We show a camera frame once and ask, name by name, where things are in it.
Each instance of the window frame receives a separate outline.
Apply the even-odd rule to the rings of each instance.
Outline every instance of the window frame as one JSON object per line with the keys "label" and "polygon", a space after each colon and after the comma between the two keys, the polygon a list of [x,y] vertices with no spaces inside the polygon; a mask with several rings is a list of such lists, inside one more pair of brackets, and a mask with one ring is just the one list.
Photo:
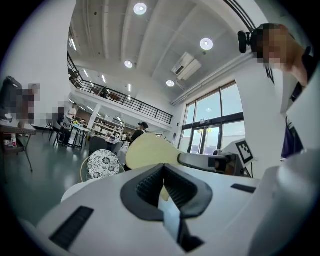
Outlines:
{"label": "window frame", "polygon": [[[182,136],[184,134],[184,130],[189,130],[191,129],[191,136],[190,136],[190,141],[189,141],[189,146],[188,146],[188,153],[190,153],[191,151],[191,147],[192,147],[192,141],[193,141],[193,135],[194,135],[194,132],[195,130],[199,130],[199,129],[205,129],[205,132],[203,133],[202,135],[202,142],[201,142],[201,149],[199,151],[199,153],[203,154],[204,152],[204,145],[205,145],[205,141],[206,141],[206,136],[207,136],[207,129],[209,129],[210,127],[219,127],[219,137],[218,137],[218,145],[217,145],[217,149],[221,149],[221,146],[222,146],[222,137],[223,137],[223,128],[224,128],[224,125],[226,124],[229,124],[229,123],[236,123],[236,122],[244,122],[245,121],[245,118],[244,118],[244,113],[243,112],[239,112],[239,113],[235,113],[235,114],[230,114],[230,115],[223,115],[223,100],[222,100],[222,90],[224,89],[227,89],[231,86],[234,86],[236,85],[236,81],[232,81],[232,82],[229,82],[227,84],[225,84],[224,86],[221,86],[203,96],[201,96],[200,98],[197,98],[196,100],[190,102],[189,104],[187,104],[186,106],[186,109],[185,109],[185,113],[184,113],[184,120],[183,120],[183,126],[182,126],[182,130],[181,130],[181,135],[180,135],[180,139],[179,139],[179,143],[178,143],[178,148],[180,146],[180,142],[181,142],[181,139],[182,139]],[[210,97],[211,95],[213,94],[216,94],[217,92],[219,92],[219,95],[220,95],[220,110],[221,110],[221,113],[220,113],[220,117],[216,117],[216,118],[213,118],[213,119],[208,119],[208,120],[205,120],[205,121],[198,121],[198,122],[195,122],[196,120],[196,115],[197,115],[197,109],[198,109],[198,102],[207,98],[207,97]],[[195,104],[195,107],[194,107],[194,114],[193,114],[193,123],[189,123],[189,124],[186,124],[187,122],[187,116],[188,116],[188,110],[189,110],[189,106]]]}

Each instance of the patterned cushion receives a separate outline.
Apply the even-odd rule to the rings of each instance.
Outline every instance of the patterned cushion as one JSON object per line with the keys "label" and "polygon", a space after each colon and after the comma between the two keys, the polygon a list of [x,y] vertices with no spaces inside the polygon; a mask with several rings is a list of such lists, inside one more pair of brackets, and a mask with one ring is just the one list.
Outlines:
{"label": "patterned cushion", "polygon": [[87,170],[92,179],[105,178],[118,174],[120,164],[114,153],[100,149],[90,156]]}

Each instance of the light fixture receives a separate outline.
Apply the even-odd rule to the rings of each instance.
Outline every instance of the light fixture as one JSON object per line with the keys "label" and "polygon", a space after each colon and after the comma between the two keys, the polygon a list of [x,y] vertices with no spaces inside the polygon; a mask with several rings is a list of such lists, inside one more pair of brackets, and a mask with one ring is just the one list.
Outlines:
{"label": "light fixture", "polygon": [[212,47],[214,47],[214,43],[212,42],[211,39],[209,38],[204,38],[200,41],[200,46],[202,49],[208,51],[211,50]]}
{"label": "light fixture", "polygon": [[147,11],[147,6],[140,2],[137,3],[134,7],[133,7],[133,11],[136,15],[144,15]]}
{"label": "light fixture", "polygon": [[75,42],[74,42],[74,40],[73,40],[72,38],[71,38],[71,41],[72,41],[72,44],[73,44],[73,48],[74,48],[74,50],[76,51],[77,48],[76,48]]}
{"label": "light fixture", "polygon": [[128,69],[131,69],[131,68],[133,67],[132,62],[129,61],[129,60],[126,60],[126,61],[124,62],[124,65],[125,65]]}
{"label": "light fixture", "polygon": [[175,85],[175,83],[174,83],[174,81],[168,80],[168,81],[166,81],[166,85],[169,87],[172,87]]}

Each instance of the wall-mounted air conditioner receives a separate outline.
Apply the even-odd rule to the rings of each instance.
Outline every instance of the wall-mounted air conditioner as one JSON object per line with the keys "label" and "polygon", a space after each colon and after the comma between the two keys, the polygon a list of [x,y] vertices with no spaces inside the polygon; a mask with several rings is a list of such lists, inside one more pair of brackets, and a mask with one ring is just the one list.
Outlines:
{"label": "wall-mounted air conditioner", "polygon": [[195,57],[185,52],[180,60],[175,64],[172,72],[177,75],[178,80],[187,80],[198,69],[200,69],[201,66],[201,63],[197,61]]}

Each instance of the green floor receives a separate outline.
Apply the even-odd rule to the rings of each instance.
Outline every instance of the green floor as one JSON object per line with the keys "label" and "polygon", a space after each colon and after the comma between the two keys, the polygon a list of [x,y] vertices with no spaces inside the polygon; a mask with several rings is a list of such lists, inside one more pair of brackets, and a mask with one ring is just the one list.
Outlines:
{"label": "green floor", "polygon": [[[26,137],[19,137],[24,142]],[[60,203],[63,194],[73,185],[80,183],[80,168],[88,157],[89,143],[86,148],[73,149],[52,146],[55,137],[49,142],[48,133],[38,131],[28,145],[28,154],[33,173],[24,152],[9,155],[4,159],[7,184],[1,185],[7,199],[18,217],[33,225],[54,206]]]}

